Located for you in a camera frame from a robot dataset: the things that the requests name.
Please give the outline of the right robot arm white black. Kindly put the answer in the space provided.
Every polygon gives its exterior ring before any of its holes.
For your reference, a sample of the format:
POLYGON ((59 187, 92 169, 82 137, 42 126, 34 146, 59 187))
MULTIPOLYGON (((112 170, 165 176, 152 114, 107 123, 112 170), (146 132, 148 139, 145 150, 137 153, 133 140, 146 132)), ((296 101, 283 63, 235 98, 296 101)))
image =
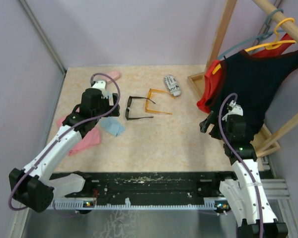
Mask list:
POLYGON ((257 156, 246 136, 246 122, 241 108, 228 111, 225 116, 210 112, 200 123, 200 131, 222 140, 225 155, 236 178, 220 178, 212 183, 212 191, 224 196, 233 212, 238 238, 286 238, 288 227, 280 222, 272 210, 261 181, 257 156))

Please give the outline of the light blue cleaning cloth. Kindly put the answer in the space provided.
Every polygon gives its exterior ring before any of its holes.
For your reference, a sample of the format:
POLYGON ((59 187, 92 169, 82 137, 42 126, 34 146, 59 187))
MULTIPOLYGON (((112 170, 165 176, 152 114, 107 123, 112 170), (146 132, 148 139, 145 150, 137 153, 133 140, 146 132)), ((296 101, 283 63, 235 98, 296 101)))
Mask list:
POLYGON ((114 136, 119 136, 125 131, 125 127, 112 117, 101 119, 100 125, 106 132, 114 136))

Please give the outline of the pink glasses case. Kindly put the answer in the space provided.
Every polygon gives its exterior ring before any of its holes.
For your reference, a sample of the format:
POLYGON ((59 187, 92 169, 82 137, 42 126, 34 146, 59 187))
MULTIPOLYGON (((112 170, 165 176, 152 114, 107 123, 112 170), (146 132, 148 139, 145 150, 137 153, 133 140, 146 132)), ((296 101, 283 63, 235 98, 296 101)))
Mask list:
MULTIPOLYGON (((117 81, 121 77, 121 72, 119 70, 114 70, 106 73, 106 75, 110 76, 114 81, 117 81)), ((102 78, 106 80, 107 84, 111 84, 113 82, 108 77, 103 76, 102 78)))

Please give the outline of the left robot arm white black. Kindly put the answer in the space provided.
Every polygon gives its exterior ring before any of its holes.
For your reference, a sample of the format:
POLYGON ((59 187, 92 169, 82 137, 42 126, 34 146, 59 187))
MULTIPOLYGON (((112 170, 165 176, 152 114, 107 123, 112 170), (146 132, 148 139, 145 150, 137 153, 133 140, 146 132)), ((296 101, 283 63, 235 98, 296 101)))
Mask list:
POLYGON ((72 193, 84 197, 91 195, 91 177, 83 172, 75 171, 56 179, 51 179, 51 176, 65 155, 95 129, 101 118, 120 115, 120 98, 120 92, 114 93, 114 104, 111 105, 105 89, 95 86, 86 89, 81 102, 65 117, 52 141, 23 169, 14 168, 9 173, 9 209, 20 211, 30 208, 40 213, 57 198, 72 193))

